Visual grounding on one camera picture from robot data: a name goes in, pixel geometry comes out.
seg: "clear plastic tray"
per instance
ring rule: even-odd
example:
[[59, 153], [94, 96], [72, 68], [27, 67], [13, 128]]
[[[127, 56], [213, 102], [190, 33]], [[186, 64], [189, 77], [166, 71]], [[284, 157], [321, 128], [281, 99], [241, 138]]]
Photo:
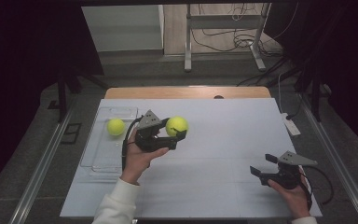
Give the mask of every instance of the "clear plastic tray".
[[[92, 180], [114, 180], [121, 175], [121, 148], [130, 124], [137, 118], [137, 107], [99, 108], [83, 152], [80, 166], [87, 170]], [[125, 130], [119, 136], [107, 131], [110, 119], [122, 119]]]

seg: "human hand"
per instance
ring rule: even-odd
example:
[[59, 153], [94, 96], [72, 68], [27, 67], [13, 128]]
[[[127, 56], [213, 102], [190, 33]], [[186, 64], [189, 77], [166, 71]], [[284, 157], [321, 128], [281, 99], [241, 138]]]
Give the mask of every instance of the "human hand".
[[135, 135], [136, 129], [132, 131], [128, 140], [126, 166], [120, 179], [127, 183], [138, 185], [138, 178], [141, 177], [144, 170], [150, 166], [150, 162], [157, 157], [165, 155], [169, 149], [164, 147], [154, 152], [143, 152], [135, 144]]
[[[301, 182], [304, 184], [304, 186], [308, 187], [303, 175], [301, 175]], [[294, 219], [310, 217], [310, 211], [307, 204], [307, 195], [300, 186], [297, 186], [294, 189], [285, 189], [271, 179], [268, 180], [268, 184], [283, 196], [284, 200], [289, 206], [290, 211], [292, 212]]]

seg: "white tabletop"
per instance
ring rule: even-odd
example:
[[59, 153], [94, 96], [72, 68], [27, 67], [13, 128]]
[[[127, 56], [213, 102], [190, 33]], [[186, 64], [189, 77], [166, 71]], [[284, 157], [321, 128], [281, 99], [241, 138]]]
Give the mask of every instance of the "white tabletop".
[[[101, 100], [103, 107], [135, 107], [138, 117], [151, 109], [160, 119], [182, 116], [189, 123], [186, 139], [153, 160], [140, 178], [136, 217], [291, 216], [281, 196], [261, 186], [249, 170], [254, 166], [277, 173], [277, 164], [266, 161], [265, 154], [280, 157], [287, 150], [296, 152], [274, 99]], [[108, 144], [109, 139], [99, 141]], [[93, 217], [104, 194], [114, 187], [114, 182], [89, 177], [79, 163], [62, 217]], [[319, 217], [321, 211], [312, 199], [310, 212]]]

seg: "yellow tennis ball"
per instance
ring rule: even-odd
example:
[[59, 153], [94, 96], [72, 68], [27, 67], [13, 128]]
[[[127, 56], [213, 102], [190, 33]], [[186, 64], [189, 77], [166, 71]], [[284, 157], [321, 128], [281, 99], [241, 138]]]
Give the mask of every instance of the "yellow tennis ball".
[[107, 131], [112, 135], [121, 135], [124, 132], [124, 122], [121, 119], [110, 119], [107, 122]]
[[187, 120], [179, 116], [172, 117], [168, 119], [167, 124], [165, 125], [165, 130], [169, 136], [176, 136], [178, 132], [184, 130], [188, 131]]

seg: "white sleeve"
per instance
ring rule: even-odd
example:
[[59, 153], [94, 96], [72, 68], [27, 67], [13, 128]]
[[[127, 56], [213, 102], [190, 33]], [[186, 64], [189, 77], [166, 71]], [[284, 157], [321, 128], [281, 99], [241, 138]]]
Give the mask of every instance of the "white sleeve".
[[93, 224], [131, 224], [140, 187], [118, 179], [112, 193], [106, 194], [94, 217]]
[[292, 221], [292, 224], [317, 224], [315, 217], [302, 217]]

